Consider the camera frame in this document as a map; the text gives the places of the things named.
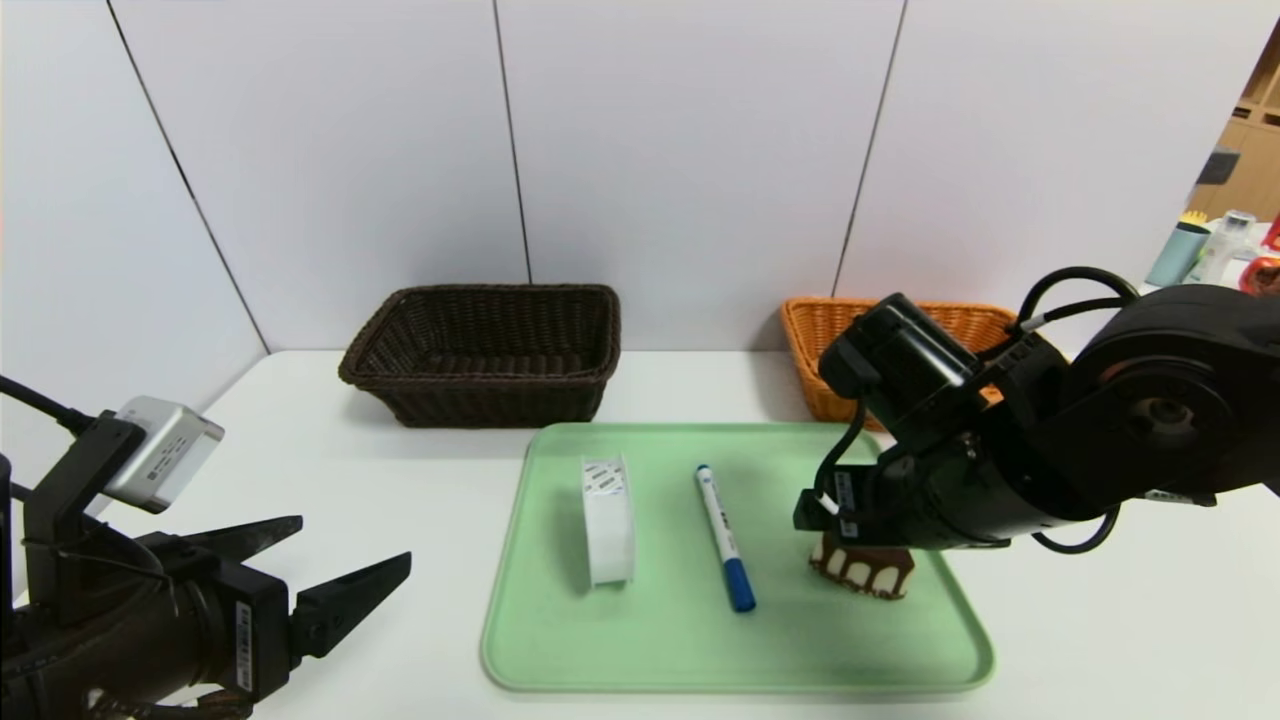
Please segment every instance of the cup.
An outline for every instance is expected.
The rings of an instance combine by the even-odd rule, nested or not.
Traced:
[[[1156,264],[1147,273],[1147,282],[1160,287],[1179,284],[1199,258],[1199,251],[1208,240],[1208,228],[1190,223],[1178,223],[1172,234],[1165,241],[1165,249],[1156,258]]]

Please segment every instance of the dark brown wicker basket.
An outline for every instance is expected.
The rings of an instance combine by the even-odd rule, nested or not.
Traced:
[[[411,428],[540,428],[595,415],[618,364],[599,284],[413,287],[365,324],[338,377]]]

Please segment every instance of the green tray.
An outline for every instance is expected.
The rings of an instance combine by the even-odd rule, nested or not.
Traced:
[[[891,602],[819,578],[799,492],[828,424],[561,424],[534,438],[485,621],[485,670],[513,691],[928,693],[972,689],[991,641],[937,552]],[[870,461],[860,439],[847,460]],[[636,571],[590,588],[581,459],[626,457]],[[758,607],[735,614],[694,470],[716,473]]]

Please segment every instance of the wicker basket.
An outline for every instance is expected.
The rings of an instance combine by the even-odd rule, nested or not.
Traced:
[[[876,300],[844,300],[831,297],[796,297],[782,305],[782,324],[787,329],[791,356],[800,374],[804,400],[809,413],[818,420],[847,423],[858,404],[837,396],[818,375],[818,360],[854,318],[876,306]],[[957,302],[918,302],[943,329],[961,345],[977,352],[987,350],[1009,337],[1005,332],[1016,315],[993,305],[968,305]],[[983,391],[987,400],[1000,400],[995,388]],[[868,415],[867,428],[883,430],[884,425]]]
[[[595,415],[618,364],[605,286],[433,286],[392,295],[338,377],[411,428],[540,428]]]

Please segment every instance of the orange wicker basket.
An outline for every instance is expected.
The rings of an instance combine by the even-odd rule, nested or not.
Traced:
[[[800,374],[804,400],[809,413],[827,423],[847,423],[854,418],[858,404],[838,397],[818,375],[818,360],[827,346],[849,328],[854,318],[876,306],[877,300],[846,300],[832,297],[795,297],[782,304],[782,325],[787,329],[791,357]],[[943,329],[961,345],[978,352],[987,350],[1006,337],[1005,331],[1018,318],[1014,313],[993,305],[963,302],[916,302]],[[1000,391],[983,391],[987,400],[1001,398]],[[868,415],[867,428],[883,430],[884,425]]]

